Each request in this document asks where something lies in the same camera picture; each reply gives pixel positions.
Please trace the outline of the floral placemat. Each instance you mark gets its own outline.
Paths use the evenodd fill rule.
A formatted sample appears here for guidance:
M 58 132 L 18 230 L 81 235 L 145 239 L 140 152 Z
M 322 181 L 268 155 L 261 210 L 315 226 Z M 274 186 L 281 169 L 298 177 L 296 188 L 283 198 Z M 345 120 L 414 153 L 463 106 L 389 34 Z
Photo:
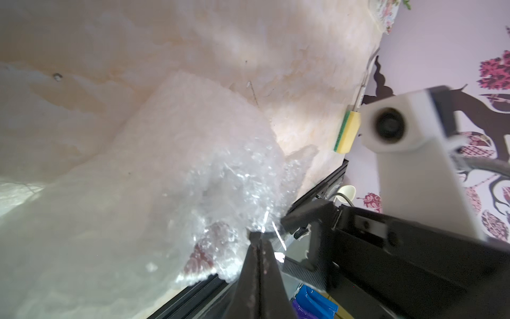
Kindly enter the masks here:
M 400 7 L 411 10 L 409 0 L 369 0 L 369 13 L 378 27 L 384 34 L 389 34 L 393 28 Z

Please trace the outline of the metal fork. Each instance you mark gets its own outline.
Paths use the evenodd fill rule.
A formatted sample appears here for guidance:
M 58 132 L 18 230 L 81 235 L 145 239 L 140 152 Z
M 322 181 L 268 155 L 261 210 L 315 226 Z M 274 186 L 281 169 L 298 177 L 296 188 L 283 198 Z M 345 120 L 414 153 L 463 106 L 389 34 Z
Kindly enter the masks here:
M 359 88 L 356 99 L 354 100 L 353 106 L 351 108 L 351 111 L 353 111 L 353 112 L 357 112 L 359 107 L 361 106 L 361 102 L 362 102 L 362 99 L 363 99 L 365 91 L 366 91 L 366 87 L 369 82 L 369 76 L 371 74 L 371 70 L 373 68 L 375 59 L 376 59 L 379 51 L 380 51 L 380 47 L 377 47 L 368 60 L 367 67 L 366 67 L 365 73 L 364 73 L 362 81 L 361 81 L 361 86 Z

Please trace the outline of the white mug red interior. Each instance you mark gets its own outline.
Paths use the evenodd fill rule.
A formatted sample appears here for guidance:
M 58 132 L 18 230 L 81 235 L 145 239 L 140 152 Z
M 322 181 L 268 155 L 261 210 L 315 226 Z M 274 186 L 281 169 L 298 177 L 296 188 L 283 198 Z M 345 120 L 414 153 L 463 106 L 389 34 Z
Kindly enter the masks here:
M 240 248 L 239 234 L 230 226 L 223 222 L 210 225 L 195 244 L 182 272 L 183 280 L 192 284 L 218 275 L 228 283 L 234 281 L 243 264 Z

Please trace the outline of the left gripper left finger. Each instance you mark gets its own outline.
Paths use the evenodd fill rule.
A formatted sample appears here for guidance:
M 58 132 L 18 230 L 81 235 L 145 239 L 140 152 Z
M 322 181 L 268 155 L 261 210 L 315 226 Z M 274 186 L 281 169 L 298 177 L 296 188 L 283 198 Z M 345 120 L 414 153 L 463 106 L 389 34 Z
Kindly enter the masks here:
M 251 233 L 236 290 L 224 318 L 296 318 L 287 298 L 272 243 L 262 233 Z

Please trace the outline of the yellow sponge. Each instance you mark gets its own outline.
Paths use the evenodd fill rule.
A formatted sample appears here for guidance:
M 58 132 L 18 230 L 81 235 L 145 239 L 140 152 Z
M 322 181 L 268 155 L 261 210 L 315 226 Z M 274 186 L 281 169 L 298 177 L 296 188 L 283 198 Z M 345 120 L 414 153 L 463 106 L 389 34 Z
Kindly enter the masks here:
M 351 151 L 360 126 L 361 114 L 359 112 L 347 111 L 335 143 L 334 151 L 336 153 L 348 154 Z

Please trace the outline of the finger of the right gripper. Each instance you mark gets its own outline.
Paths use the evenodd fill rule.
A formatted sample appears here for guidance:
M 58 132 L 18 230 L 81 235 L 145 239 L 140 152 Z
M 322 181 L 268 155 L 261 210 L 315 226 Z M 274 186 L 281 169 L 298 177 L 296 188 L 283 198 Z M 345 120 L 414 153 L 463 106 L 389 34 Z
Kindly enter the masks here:
M 314 288 L 316 291 L 326 291 L 328 287 L 328 266 L 319 261 L 313 266 L 308 259 L 297 262 L 285 258 L 282 272 Z

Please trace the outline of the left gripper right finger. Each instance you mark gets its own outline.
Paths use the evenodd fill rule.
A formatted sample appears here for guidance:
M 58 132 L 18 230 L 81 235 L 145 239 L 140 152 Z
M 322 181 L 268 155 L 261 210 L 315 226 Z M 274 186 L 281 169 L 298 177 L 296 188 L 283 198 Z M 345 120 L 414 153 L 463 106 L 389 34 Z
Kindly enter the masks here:
M 338 216 L 338 207 L 325 199 L 316 199 L 295 209 L 280 219 L 282 227 L 290 233 L 298 227 L 317 225 L 319 234 L 329 233 Z

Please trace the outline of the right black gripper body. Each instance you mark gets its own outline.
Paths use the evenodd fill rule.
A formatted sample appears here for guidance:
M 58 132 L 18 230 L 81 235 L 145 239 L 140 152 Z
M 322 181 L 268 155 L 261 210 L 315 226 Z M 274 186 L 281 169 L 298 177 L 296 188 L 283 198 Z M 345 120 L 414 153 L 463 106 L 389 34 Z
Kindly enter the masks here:
M 354 318 L 508 318 L 509 245 L 342 207 L 327 292 Z

